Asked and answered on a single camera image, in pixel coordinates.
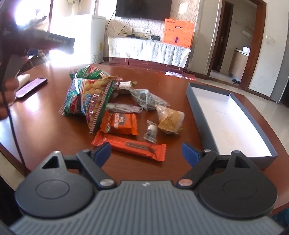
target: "cable cord on wall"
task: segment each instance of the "cable cord on wall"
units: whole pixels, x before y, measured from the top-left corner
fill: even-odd
[[[122,28],[122,30],[118,33],[118,35],[123,31],[123,29],[125,28],[125,26],[126,26],[126,24],[128,23],[128,20],[129,20],[130,18],[128,18],[127,19],[127,22],[125,23],[125,25],[124,25],[124,27]]]
[[[107,24],[107,26],[106,26],[106,29],[105,29],[105,35],[106,35],[107,38],[108,38],[108,36],[107,36],[107,34],[106,34],[106,31],[107,31],[107,29],[108,29],[109,22],[108,22],[108,24]]]

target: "green snack bag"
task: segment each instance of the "green snack bag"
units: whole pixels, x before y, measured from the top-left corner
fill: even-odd
[[[70,74],[70,77],[74,78],[59,113],[62,115],[85,115],[91,134],[101,123],[106,104],[115,89],[116,81],[123,79],[121,76],[109,76],[93,65],[78,70],[75,76],[72,72]]]
[[[73,72],[70,70],[69,71],[69,76],[71,78],[71,80],[73,80],[75,78],[75,74],[77,73],[78,69],[73,70]]]
[[[75,75],[76,78],[86,79],[101,79],[104,76],[107,76],[107,74],[93,65],[89,65],[78,70]]]

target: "blue gripper pad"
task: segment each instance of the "blue gripper pad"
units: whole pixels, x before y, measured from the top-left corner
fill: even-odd
[[[105,142],[101,146],[98,146],[95,150],[91,151],[90,157],[99,166],[102,167],[111,155],[111,145],[109,142]]]
[[[181,147],[181,153],[183,158],[190,164],[191,167],[194,167],[201,159],[202,152],[193,148],[188,143],[183,143]]]

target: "human hand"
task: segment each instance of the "human hand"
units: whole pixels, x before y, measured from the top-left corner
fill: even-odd
[[[7,100],[7,103],[11,103],[15,99],[15,90],[18,88],[19,82],[17,78],[9,78],[4,82],[4,94]],[[6,108],[3,103],[3,97],[0,93],[0,120],[8,117]]]

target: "open box lid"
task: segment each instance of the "open box lid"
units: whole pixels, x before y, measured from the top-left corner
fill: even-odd
[[[189,100],[203,149],[230,155],[243,152],[261,169],[267,168],[277,152],[256,120],[229,91],[189,83]]]

